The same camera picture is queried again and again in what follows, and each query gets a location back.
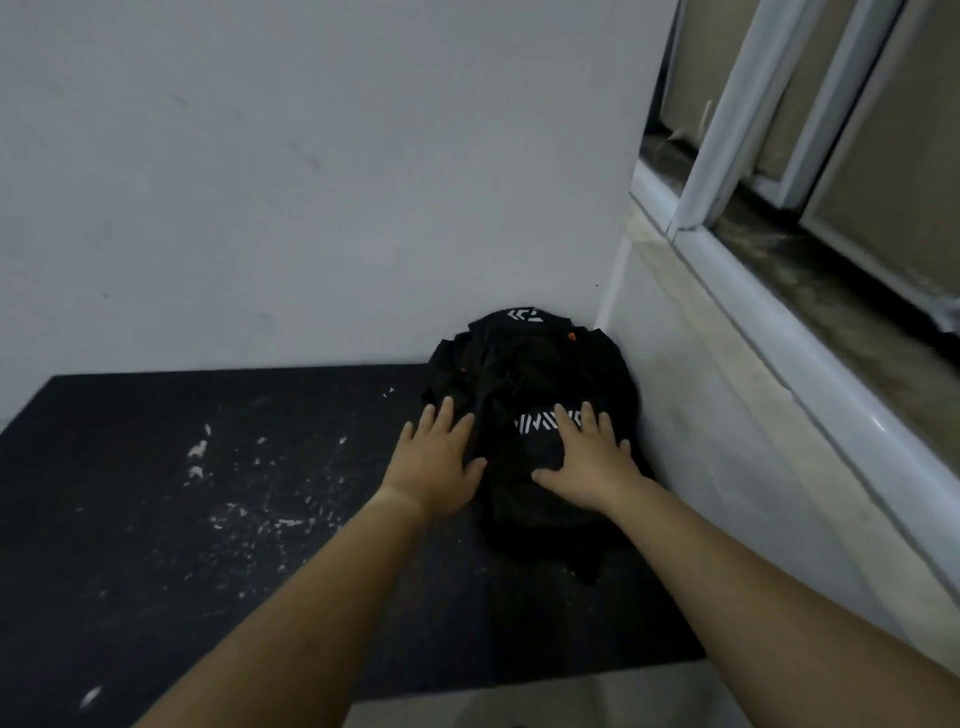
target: black backpack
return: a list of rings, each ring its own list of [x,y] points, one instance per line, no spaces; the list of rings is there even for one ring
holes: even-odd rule
[[[428,384],[425,401],[451,396],[458,419],[476,416],[466,460],[489,461],[477,497],[492,545],[516,558],[563,560],[594,581],[603,553],[625,540],[603,516],[544,490],[530,473],[564,463],[554,404],[579,424],[586,400],[610,414],[617,441],[628,439],[640,471],[653,477],[636,442],[639,396],[615,343],[538,308],[506,309],[441,342]]]

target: white logo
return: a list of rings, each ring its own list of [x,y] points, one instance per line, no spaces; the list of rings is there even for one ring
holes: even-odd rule
[[[580,426],[579,409],[567,410],[566,414],[578,427]],[[516,429],[521,435],[527,434],[531,427],[534,430],[539,430],[540,425],[543,425],[543,429],[560,429],[557,427],[557,417],[553,412],[538,412],[536,415],[520,415],[519,420],[514,420],[514,425],[516,425]]]
[[[533,321],[538,324],[543,323],[543,319],[538,315],[535,308],[511,308],[507,315],[514,321]]]

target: wrist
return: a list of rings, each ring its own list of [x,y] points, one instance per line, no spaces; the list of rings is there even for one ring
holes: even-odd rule
[[[365,507],[369,506],[389,508],[420,530],[430,524],[430,515],[422,503],[413,496],[388,485],[380,486],[373,497],[367,501]]]
[[[616,522],[616,516],[623,511],[626,502],[633,497],[642,496],[649,485],[659,487],[653,480],[642,475],[612,482],[600,512],[611,521]]]

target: forearm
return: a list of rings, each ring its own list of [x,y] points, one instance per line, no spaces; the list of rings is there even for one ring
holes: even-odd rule
[[[139,725],[339,725],[383,605],[424,525],[409,504],[375,498]]]
[[[960,715],[960,680],[655,484],[618,493],[610,515],[754,725],[947,725]]]

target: white wall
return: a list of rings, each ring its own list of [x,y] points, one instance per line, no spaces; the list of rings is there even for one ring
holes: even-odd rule
[[[590,323],[675,4],[4,3],[0,419],[54,373]]]
[[[633,247],[608,334],[639,385],[642,441],[658,476],[746,546],[902,637],[792,469],[794,452],[775,446],[718,362],[720,356],[734,360],[738,347],[748,352],[749,346],[722,331],[716,333],[723,338],[711,340],[712,331],[698,330],[687,318],[684,309],[696,306],[715,308],[665,242],[652,238]],[[757,388],[770,386],[756,381]],[[799,410],[776,386],[782,394],[773,396]],[[791,424],[780,420],[780,426]],[[796,447],[804,451],[803,442]]]

